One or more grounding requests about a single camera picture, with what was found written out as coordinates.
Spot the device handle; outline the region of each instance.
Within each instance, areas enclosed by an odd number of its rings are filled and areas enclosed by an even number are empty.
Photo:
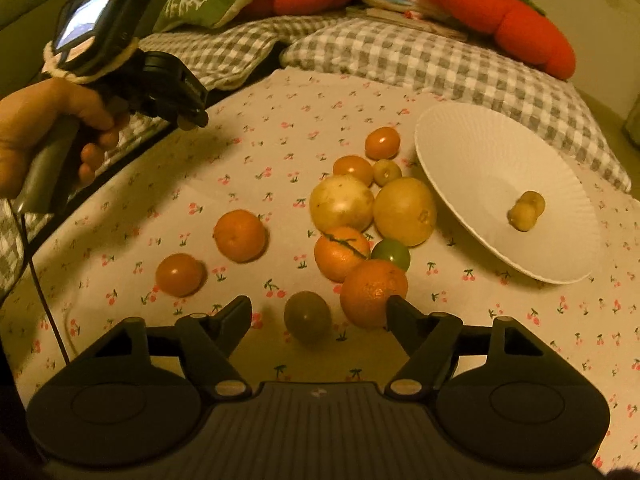
[[[62,115],[56,119],[33,157],[20,195],[14,201],[19,214],[51,213],[54,194],[60,194],[62,188],[71,193],[75,177],[69,181],[62,173],[79,129],[80,119],[75,116]],[[77,174],[78,168],[74,168],[74,176]]]

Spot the white plate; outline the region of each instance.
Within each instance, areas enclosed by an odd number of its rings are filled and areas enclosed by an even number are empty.
[[[592,271],[600,251],[593,205],[556,150],[522,124],[481,106],[442,104],[418,120],[415,147],[436,192],[500,259],[547,283]],[[521,233],[507,211],[527,190],[545,198],[546,210]]]

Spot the plate rim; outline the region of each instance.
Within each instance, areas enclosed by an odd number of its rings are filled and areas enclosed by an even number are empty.
[[[582,187],[582,190],[585,194],[585,196],[587,197],[587,200],[589,201],[589,204],[591,204],[591,210],[593,212],[594,217],[597,220],[597,216],[595,214],[595,210],[593,208],[593,202],[591,201],[591,199],[589,198],[589,196],[587,195],[586,190],[584,189],[583,184],[580,182],[580,180],[578,179],[577,175],[575,174],[574,170],[567,164],[567,162],[559,155],[559,153],[549,144],[547,144],[544,139],[541,139],[539,136],[537,136],[534,132],[532,132],[531,130],[529,130],[526,126],[524,126],[523,124],[519,123],[518,121],[510,118],[509,116],[498,112],[496,110],[493,110],[492,108],[486,108],[482,105],[476,105],[476,104],[472,104],[472,103],[457,103],[457,102],[449,102],[449,103],[440,103],[437,106],[428,108],[428,110],[425,110],[420,117],[418,117],[417,122],[415,123],[415,130],[414,130],[414,146],[415,146],[415,152],[416,155],[418,156],[418,160],[420,161],[420,166],[422,167],[422,170],[424,171],[425,175],[427,176],[427,178],[429,179],[430,184],[433,186],[433,189],[436,191],[436,193],[438,194],[438,196],[440,197],[440,199],[445,203],[445,205],[450,209],[450,211],[453,213],[453,215],[456,217],[456,219],[464,226],[464,228],[469,231],[476,240],[478,240],[485,248],[487,248],[491,253],[493,253],[497,258],[501,259],[502,261],[504,261],[505,263],[507,263],[508,265],[510,265],[511,267],[513,267],[514,269],[518,270],[519,272],[523,273],[526,276],[529,276],[530,278],[533,278],[535,280],[538,280],[539,282],[544,282],[544,283],[551,283],[552,285],[569,285],[571,283],[577,283],[577,282],[581,282],[582,280],[584,280],[586,277],[588,277],[592,272],[593,272],[593,268],[595,266],[595,263],[597,261],[597,257],[600,254],[600,240],[601,240],[601,233],[600,230],[597,230],[598,233],[598,242],[595,244],[595,252],[594,252],[594,257],[592,259],[591,262],[591,270],[589,270],[589,272],[587,272],[585,275],[581,276],[580,278],[574,278],[571,280],[555,280],[552,278],[545,278],[543,276],[540,276],[538,274],[536,274],[535,272],[532,272],[530,270],[527,270],[525,268],[523,268],[521,265],[517,264],[516,262],[514,262],[513,260],[511,260],[509,257],[505,256],[504,254],[502,254],[498,249],[494,248],[489,242],[487,242],[480,234],[478,234],[478,232],[476,232],[475,229],[473,229],[471,227],[471,225],[469,225],[465,219],[462,218],[462,215],[453,207],[453,205],[451,204],[451,202],[447,199],[447,197],[444,196],[444,194],[442,193],[442,191],[440,190],[440,188],[438,188],[437,184],[434,183],[433,181],[433,177],[431,176],[431,173],[429,172],[429,170],[427,169],[427,165],[424,163],[424,160],[422,158],[422,153],[420,152],[420,142],[418,142],[418,136],[420,135],[420,133],[418,132],[418,129],[420,127],[420,124],[422,123],[422,120],[428,116],[431,113],[434,113],[435,110],[441,110],[443,107],[449,107],[449,108],[455,108],[455,107],[463,107],[463,108],[467,108],[467,109],[472,109],[472,108],[480,108],[482,110],[486,110],[487,112],[490,112],[490,114],[494,115],[494,116],[500,116],[502,118],[507,119],[508,121],[511,121],[512,123],[516,124],[516,126],[518,128],[524,128],[526,129],[530,134],[534,135],[536,139],[538,139],[540,142],[542,142],[548,149],[552,150],[553,153],[558,157],[558,159],[567,166],[567,168],[571,171],[571,174],[573,175],[574,178],[576,178],[576,180],[578,180],[578,183],[580,184],[580,186]]]

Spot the checkered fabric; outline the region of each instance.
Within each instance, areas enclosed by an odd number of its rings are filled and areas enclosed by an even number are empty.
[[[280,60],[303,70],[348,73],[491,108],[615,187],[631,190],[628,174],[574,86],[491,50],[356,18],[304,37]]]
[[[145,51],[173,54],[211,90],[241,87],[254,69],[270,54],[277,42],[292,44],[313,32],[338,23],[335,15],[283,16],[243,23],[223,32],[185,29],[168,34],[152,34],[140,41]],[[144,140],[155,135],[167,122],[136,115],[121,132],[118,147],[108,154],[101,171],[120,160]],[[50,216],[27,215],[29,240],[47,224]],[[7,200],[0,207],[0,298],[19,277],[24,261],[19,230]]]

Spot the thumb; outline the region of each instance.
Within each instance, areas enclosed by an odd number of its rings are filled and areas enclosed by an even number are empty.
[[[96,130],[109,130],[114,126],[113,116],[95,90],[76,84],[66,85],[60,103],[60,112],[75,115],[84,124]]]

